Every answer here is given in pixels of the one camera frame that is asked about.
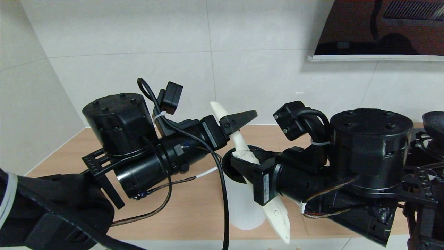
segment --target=black connector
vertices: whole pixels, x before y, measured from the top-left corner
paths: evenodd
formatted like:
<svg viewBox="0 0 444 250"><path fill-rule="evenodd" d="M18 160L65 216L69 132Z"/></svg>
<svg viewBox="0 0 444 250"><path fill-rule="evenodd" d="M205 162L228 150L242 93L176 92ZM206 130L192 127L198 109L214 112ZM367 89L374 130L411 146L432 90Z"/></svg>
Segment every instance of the black connector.
<svg viewBox="0 0 444 250"><path fill-rule="evenodd" d="M163 92L159 104L162 111L166 111L168 114L174 114L177 106L179 105L180 95L182 94L183 86L176 84L172 81L168 82L166 90Z"/></svg>

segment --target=white wire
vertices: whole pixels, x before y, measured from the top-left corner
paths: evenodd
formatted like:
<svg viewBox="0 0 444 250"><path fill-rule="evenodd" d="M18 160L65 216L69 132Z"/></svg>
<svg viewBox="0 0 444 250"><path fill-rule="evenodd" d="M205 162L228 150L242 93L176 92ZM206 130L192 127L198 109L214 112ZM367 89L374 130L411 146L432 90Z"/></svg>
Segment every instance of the white wire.
<svg viewBox="0 0 444 250"><path fill-rule="evenodd" d="M16 198L18 182L19 179L17 178L17 175L8 172L8 184L0 205L0 229L3 227L6 218L8 218L9 213L11 212L14 199Z"/></svg>
<svg viewBox="0 0 444 250"><path fill-rule="evenodd" d="M325 146L325 145L329 145L330 142L329 141L325 141L325 142L314 142L313 139L310 139L311 145L314 146Z"/></svg>
<svg viewBox="0 0 444 250"><path fill-rule="evenodd" d="M198 175L196 175L196 179L197 179L197 178L200 178L200 177L202 177L202 176L204 176L204 175L207 175L207 174L209 174L209 173L211 173L211 172L214 172L214 171L216 171L217 169L218 169L217 167L214 167L214 168L209 169L209 170L207 170L207 171L205 171L205 172L203 172L203 173L201 173L201 174L198 174Z"/></svg>

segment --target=mounting hole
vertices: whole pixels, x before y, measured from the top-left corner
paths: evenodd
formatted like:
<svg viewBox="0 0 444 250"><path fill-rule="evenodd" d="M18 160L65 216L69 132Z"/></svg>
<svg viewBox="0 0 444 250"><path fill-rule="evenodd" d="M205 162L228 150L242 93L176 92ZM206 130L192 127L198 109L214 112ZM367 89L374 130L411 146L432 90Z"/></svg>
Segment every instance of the mounting hole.
<svg viewBox="0 0 444 250"><path fill-rule="evenodd" d="M111 164L111 161L106 161L106 162L102 163L102 167L106 167L110 164Z"/></svg>
<svg viewBox="0 0 444 250"><path fill-rule="evenodd" d="M96 156L96 157L94 157L95 159L99 159L99 158L102 158L102 157L104 157L105 156L105 153L101 153L101 154L99 154L98 156Z"/></svg>

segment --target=black bracket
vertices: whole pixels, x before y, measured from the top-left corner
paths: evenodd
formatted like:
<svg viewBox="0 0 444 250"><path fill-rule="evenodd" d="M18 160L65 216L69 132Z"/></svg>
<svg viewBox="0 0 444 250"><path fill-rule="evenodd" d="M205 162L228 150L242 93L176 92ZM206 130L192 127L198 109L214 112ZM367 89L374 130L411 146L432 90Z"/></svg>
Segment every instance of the black bracket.
<svg viewBox="0 0 444 250"><path fill-rule="evenodd" d="M241 127L245 126L257 116L258 113L256 112L256 110L240 112L222 117L219 120L219 124L221 125L222 131L224 132L225 136L228 138L230 135L240 130Z"/></svg>
<svg viewBox="0 0 444 250"><path fill-rule="evenodd" d="M138 153L133 156L127 157L125 159L118 159L114 157L110 157L105 154L105 150L103 148L92 152L84 157L82 157L83 162L88 167L88 170L82 172L82 174L90 174L91 178L105 191L110 200L114 203L117 209L121 209L125 206L122 198L119 196L108 177L106 177L106 173L111 170L114 170L118 166L125 164L128 161L132 161L143 156L144 153Z"/></svg>

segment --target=black motor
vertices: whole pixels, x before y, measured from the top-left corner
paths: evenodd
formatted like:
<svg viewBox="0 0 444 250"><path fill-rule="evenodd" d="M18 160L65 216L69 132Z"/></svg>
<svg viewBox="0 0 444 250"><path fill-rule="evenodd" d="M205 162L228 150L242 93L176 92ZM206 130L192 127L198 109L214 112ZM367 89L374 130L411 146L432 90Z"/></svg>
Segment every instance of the black motor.
<svg viewBox="0 0 444 250"><path fill-rule="evenodd" d="M383 194L400 183L413 122L398 113L355 109L334 115L330 166L337 179L360 175L349 190Z"/></svg>

